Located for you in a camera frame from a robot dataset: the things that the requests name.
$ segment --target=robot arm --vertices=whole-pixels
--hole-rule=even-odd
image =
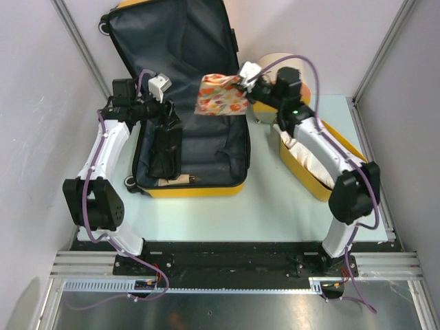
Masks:
[[[331,267],[342,261],[346,247],[351,248],[349,245],[357,224],[373,209],[366,184],[353,166],[360,168],[368,178],[377,203],[380,195],[379,167],[374,162],[365,164],[346,150],[325,127],[321,127],[322,123],[314,117],[314,112],[300,101],[298,70],[282,67],[277,72],[275,83],[267,82],[263,76],[255,79],[260,71],[258,65],[245,63],[239,72],[239,88],[246,92],[250,102],[260,101],[278,109],[280,128],[306,146],[335,182],[329,199],[333,220],[320,248],[324,268]]]
[[[136,123],[159,113],[169,113],[173,107],[170,101],[164,101],[164,91],[170,85],[170,80],[160,74],[148,81],[146,98],[138,98],[134,80],[114,80],[113,96],[109,98],[108,105],[98,112],[98,135],[90,155],[77,178],[66,179],[63,184],[69,211],[80,231],[86,230],[83,219],[85,204],[93,238],[98,239],[105,234],[107,239],[111,238],[124,251],[135,256],[142,252],[143,239],[127,221],[123,221],[124,203],[113,188],[113,171]],[[83,201],[87,180],[87,200]]]

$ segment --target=black suitcase lining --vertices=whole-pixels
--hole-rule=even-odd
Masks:
[[[181,173],[198,178],[195,185],[182,188],[241,184],[250,152],[245,116],[194,115],[202,76],[238,71],[223,2],[153,0],[110,12],[108,26],[132,75],[148,68],[173,83],[166,97],[175,102],[184,126]],[[153,134],[154,124],[142,123],[133,160],[133,175],[142,188],[155,187],[156,180],[147,176]]]

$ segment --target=orange patterned fabric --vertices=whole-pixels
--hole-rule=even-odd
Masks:
[[[248,100],[243,92],[232,84],[238,83],[238,76],[207,74],[201,79],[194,113],[205,116],[244,115]]]

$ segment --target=table surface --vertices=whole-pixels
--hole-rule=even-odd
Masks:
[[[322,96],[320,117],[361,150],[344,96]],[[252,114],[247,118],[250,169],[243,190],[232,197],[153,199],[129,193],[123,181],[131,174],[139,125],[135,127],[121,151],[113,180],[124,201],[124,220],[149,241],[323,240],[332,220],[327,203],[315,199],[281,162],[278,138],[270,126],[255,123]],[[373,223],[373,215],[365,222]],[[375,231],[361,228],[355,241],[387,241],[383,222]]]

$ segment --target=cable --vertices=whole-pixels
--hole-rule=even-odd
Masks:
[[[144,75],[149,74],[151,77],[154,77],[156,73],[154,71],[151,71],[149,69],[143,69],[139,74],[139,79],[137,80],[137,87],[136,87],[136,96],[139,95],[140,89],[142,88],[142,81],[144,80]]]
[[[156,268],[159,268],[159,265],[157,263],[154,263],[153,266],[155,266]],[[156,273],[156,283],[159,284],[161,280],[162,280],[162,275],[159,273]]]
[[[323,136],[323,138],[328,141],[328,143],[330,143],[330,145],[332,145],[332,147],[346,160],[348,161],[348,163],[359,173],[359,175],[361,176],[362,180],[365,183],[366,189],[368,190],[368,194],[370,195],[371,201],[373,203],[373,210],[374,210],[374,215],[375,215],[375,224],[373,226],[370,225],[366,225],[364,223],[357,223],[355,225],[355,229],[353,230],[353,234],[351,235],[349,242],[347,243],[347,245],[345,246],[345,253],[344,253],[344,259],[345,259],[345,263],[346,263],[346,268],[348,269],[348,273],[349,276],[351,278],[351,281],[353,282],[353,285],[356,289],[357,294],[359,294],[359,298],[354,298],[354,297],[344,297],[341,298],[339,300],[350,300],[350,301],[355,301],[358,303],[362,303],[364,304],[372,313],[376,314],[377,310],[371,306],[365,299],[364,295],[362,294],[362,292],[360,291],[360,288],[358,286],[358,284],[355,281],[355,278],[353,276],[353,273],[351,271],[350,265],[349,265],[349,249],[351,247],[351,244],[354,241],[354,238],[356,236],[356,234],[358,233],[358,229],[359,227],[363,227],[369,230],[375,230],[379,227],[380,224],[380,218],[379,218],[379,208],[376,202],[376,198],[373,192],[373,187],[371,187],[370,181],[368,180],[368,178],[366,177],[366,175],[364,174],[364,172],[362,172],[362,170],[359,168],[358,165],[356,165],[355,162],[353,162],[353,160],[349,159],[349,156],[338,146],[338,144],[336,144],[333,139],[331,139],[323,130],[322,127],[320,125],[320,121],[319,121],[319,117],[318,117],[318,111],[319,111],[319,96],[320,96],[320,84],[319,84],[319,77],[318,77],[318,71],[316,70],[315,65],[305,56],[302,55],[289,55],[289,56],[285,56],[282,57],[278,60],[276,60],[275,62],[273,62],[272,64],[269,64],[267,67],[265,67],[264,69],[261,70],[261,72],[257,75],[255,75],[254,77],[252,77],[251,79],[249,79],[249,81],[253,81],[255,79],[257,79],[261,74],[264,74],[267,70],[273,68],[275,65],[284,62],[286,60],[289,60],[291,58],[298,58],[300,60],[303,60],[304,62],[306,62],[312,72],[313,72],[313,76],[315,78],[315,88],[316,88],[316,97],[315,97],[315,127],[318,130],[319,134],[321,134]]]
[[[345,270],[345,267],[342,266],[341,267],[341,273],[342,273],[342,284],[347,283],[350,280],[350,275],[349,273]]]
[[[146,261],[143,261],[142,259],[138,258],[134,254],[131,254],[131,253],[125,251],[124,249],[122,249],[107,233],[101,234],[97,239],[95,239],[94,236],[93,236],[93,233],[91,232],[90,222],[89,222],[89,215],[87,213],[87,191],[89,190],[89,183],[90,183],[91,174],[95,171],[96,161],[98,160],[99,154],[100,154],[100,152],[102,150],[102,147],[104,146],[105,139],[107,138],[107,132],[106,132],[107,129],[106,129],[106,126],[105,126],[105,121],[104,121],[104,118],[102,117],[100,111],[98,111],[98,119],[99,119],[99,123],[100,123],[101,129],[102,129],[102,136],[101,136],[101,139],[99,141],[98,148],[96,149],[96,152],[95,152],[95,154],[93,155],[93,157],[91,159],[90,167],[89,167],[89,169],[87,171],[87,175],[86,175],[86,178],[85,178],[85,181],[84,181],[84,186],[82,188],[82,198],[81,198],[82,200],[81,200],[81,203],[82,203],[82,218],[83,218],[83,222],[84,222],[84,227],[86,229],[87,235],[89,236],[89,239],[90,239],[91,242],[99,243],[103,239],[107,240],[110,243],[110,245],[112,245],[115,248],[116,251],[118,251],[121,254],[125,254],[126,256],[132,258],[134,261],[137,261],[138,263],[141,263],[144,266],[147,266],[148,268],[151,268],[152,270],[156,271],[156,273],[158,273],[165,280],[165,283],[166,283],[165,288],[157,296],[146,297],[146,298],[140,298],[140,297],[135,297],[134,298],[135,301],[138,301],[138,300],[143,300],[143,301],[156,300],[156,299],[162,297],[168,291],[168,289],[170,288],[170,282],[169,282],[168,277],[165,275],[165,273],[163,273],[163,271],[160,270],[158,267],[155,267],[155,266],[147,263]],[[107,299],[105,299],[105,300],[103,300],[101,302],[98,302],[96,304],[93,304],[91,306],[86,306],[86,307],[73,307],[73,306],[71,306],[69,304],[67,304],[67,306],[69,308],[71,308],[73,310],[77,310],[77,311],[87,310],[87,309],[91,309],[91,308],[97,307],[97,306],[99,306],[99,305],[101,305],[103,303],[106,303],[107,301],[110,301],[110,300],[113,300],[113,299],[116,299],[116,298],[120,298],[120,297],[123,297],[123,296],[125,296],[125,295],[112,296],[112,297],[107,298]]]
[[[315,65],[305,56],[303,55],[288,55],[288,56],[284,56],[278,60],[276,60],[275,62],[269,64],[267,67],[265,67],[264,69],[262,69],[257,75],[253,76],[251,79],[249,79],[248,81],[254,81],[255,79],[257,79],[259,76],[263,75],[265,72],[269,71],[271,68],[273,68],[275,65],[280,64],[281,62],[293,59],[293,58],[297,58],[298,60],[302,60],[304,62],[306,62],[312,72],[313,72],[313,76],[315,78],[315,88],[316,88],[316,97],[315,97],[315,116],[318,113],[318,107],[319,107],[319,95],[320,95],[320,88],[319,88],[319,78],[318,78],[318,70],[316,70]]]

